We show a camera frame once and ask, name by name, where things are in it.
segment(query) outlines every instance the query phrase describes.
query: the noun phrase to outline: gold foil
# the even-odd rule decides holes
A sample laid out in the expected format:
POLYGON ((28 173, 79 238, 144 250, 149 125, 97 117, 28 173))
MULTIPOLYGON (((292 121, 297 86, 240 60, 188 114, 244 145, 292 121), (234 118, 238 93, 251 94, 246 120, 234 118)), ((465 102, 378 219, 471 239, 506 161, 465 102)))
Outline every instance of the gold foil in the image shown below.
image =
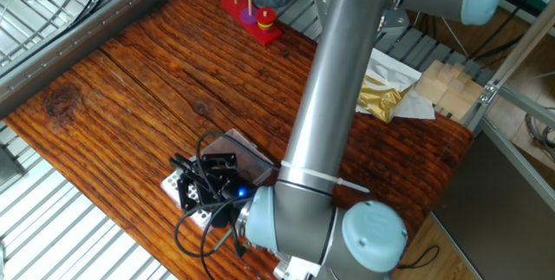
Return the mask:
POLYGON ((399 92, 366 75, 357 104, 376 118, 389 123, 393 118, 394 108, 409 90, 410 88, 407 88, 399 92))

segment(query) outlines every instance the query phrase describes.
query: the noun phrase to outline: metal shelf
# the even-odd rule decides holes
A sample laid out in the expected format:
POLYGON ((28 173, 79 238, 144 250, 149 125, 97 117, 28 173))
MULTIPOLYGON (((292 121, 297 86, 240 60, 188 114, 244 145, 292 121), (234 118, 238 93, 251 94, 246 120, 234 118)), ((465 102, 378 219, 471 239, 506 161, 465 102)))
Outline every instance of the metal shelf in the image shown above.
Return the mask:
MULTIPOLYGON (((3 68, 22 54, 33 51, 46 37, 61 33, 82 11, 88 0, 12 0, 0 23, 0 78, 3 68)), ((0 0, 1 9, 8 0, 0 0)))

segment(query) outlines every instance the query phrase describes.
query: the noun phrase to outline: red base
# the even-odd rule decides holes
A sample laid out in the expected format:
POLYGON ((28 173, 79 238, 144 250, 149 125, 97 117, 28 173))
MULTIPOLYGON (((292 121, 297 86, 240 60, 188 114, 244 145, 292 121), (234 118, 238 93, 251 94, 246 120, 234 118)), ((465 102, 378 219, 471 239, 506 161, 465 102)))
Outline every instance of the red base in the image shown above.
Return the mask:
POLYGON ((247 32, 251 33, 251 35, 259 41, 262 46, 266 47, 270 45, 270 43, 275 42, 279 38, 281 38, 281 29, 276 27, 276 24, 271 26, 271 29, 268 31, 262 31, 257 23, 254 24, 246 24, 241 21, 241 10, 249 7, 249 2, 247 0, 237 0, 237 4, 233 0, 222 0, 222 7, 224 7, 225 11, 229 13, 235 21, 241 23, 243 28, 247 30, 247 32))

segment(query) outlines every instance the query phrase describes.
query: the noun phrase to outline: wooden table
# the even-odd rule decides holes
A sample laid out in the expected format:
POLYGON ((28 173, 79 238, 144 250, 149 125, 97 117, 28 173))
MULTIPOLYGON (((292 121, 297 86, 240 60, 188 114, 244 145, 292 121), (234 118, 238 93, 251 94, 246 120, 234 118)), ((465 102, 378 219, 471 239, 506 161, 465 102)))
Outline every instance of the wooden table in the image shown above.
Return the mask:
MULTIPOLYGON (((168 0, 4 119, 183 279, 206 276, 173 243, 180 211, 160 189, 172 172, 168 159, 193 155, 205 131, 231 128, 282 159, 316 49, 283 25, 283 38, 264 49, 219 1, 168 0)), ((399 212, 412 240, 472 138, 438 114, 389 124, 356 114, 340 175, 373 195, 341 187, 334 202, 381 200, 399 212)), ((181 233, 185 247, 198 249, 194 224, 181 233)), ((229 241, 207 260, 216 278, 272 278, 273 257, 250 251, 241 262, 229 241)))

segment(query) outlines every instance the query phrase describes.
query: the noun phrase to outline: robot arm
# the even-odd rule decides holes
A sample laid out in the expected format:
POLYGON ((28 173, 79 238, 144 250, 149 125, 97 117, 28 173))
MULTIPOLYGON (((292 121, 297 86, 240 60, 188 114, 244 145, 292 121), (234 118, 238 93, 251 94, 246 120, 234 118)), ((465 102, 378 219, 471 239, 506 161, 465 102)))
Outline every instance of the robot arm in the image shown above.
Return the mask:
POLYGON ((245 236, 270 250, 322 265, 316 279, 383 279, 407 233, 379 202, 330 204, 383 12, 393 6, 483 24, 499 0, 331 0, 282 169, 244 210, 245 236))

